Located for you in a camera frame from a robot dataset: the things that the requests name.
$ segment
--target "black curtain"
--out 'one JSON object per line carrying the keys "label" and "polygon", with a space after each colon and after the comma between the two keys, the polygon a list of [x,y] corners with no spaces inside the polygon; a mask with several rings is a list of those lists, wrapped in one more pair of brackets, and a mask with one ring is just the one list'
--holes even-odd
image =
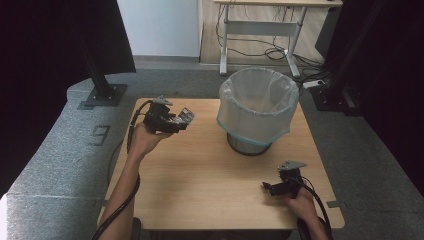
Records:
{"label": "black curtain", "polygon": [[100,72],[135,71],[116,1],[0,2],[0,196],[60,116],[67,89],[90,78],[67,5]]}
{"label": "black curtain", "polygon": [[[366,22],[375,4],[377,18]],[[346,0],[326,62],[337,72],[350,43],[368,25],[341,79],[359,91],[360,109],[424,195],[424,18],[422,1]]]}

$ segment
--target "human arm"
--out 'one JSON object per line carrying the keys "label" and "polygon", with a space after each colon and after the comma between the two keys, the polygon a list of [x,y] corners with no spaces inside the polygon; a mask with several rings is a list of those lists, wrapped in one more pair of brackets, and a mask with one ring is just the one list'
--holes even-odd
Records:
{"label": "human arm", "polygon": [[[134,189],[138,178],[138,170],[141,161],[150,153],[157,144],[165,138],[170,137],[170,133],[151,134],[146,127],[139,123],[134,128],[132,144],[128,152],[124,169],[116,183],[115,188],[108,200],[106,208],[100,219],[99,226],[128,198]],[[106,228],[99,239],[130,239],[132,219],[134,215],[134,199],[116,217],[116,219]]]}
{"label": "human arm", "polygon": [[285,195],[282,199],[297,217],[306,222],[312,240],[328,240],[324,226],[318,218],[313,197],[306,189],[301,188],[296,198]]}

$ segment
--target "trash bin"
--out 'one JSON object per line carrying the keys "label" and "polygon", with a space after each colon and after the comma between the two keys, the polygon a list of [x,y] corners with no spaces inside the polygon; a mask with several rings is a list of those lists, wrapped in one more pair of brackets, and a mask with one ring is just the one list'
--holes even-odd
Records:
{"label": "trash bin", "polygon": [[220,87],[217,122],[237,152],[256,156],[290,132],[299,91],[289,77],[265,68],[232,74]]}

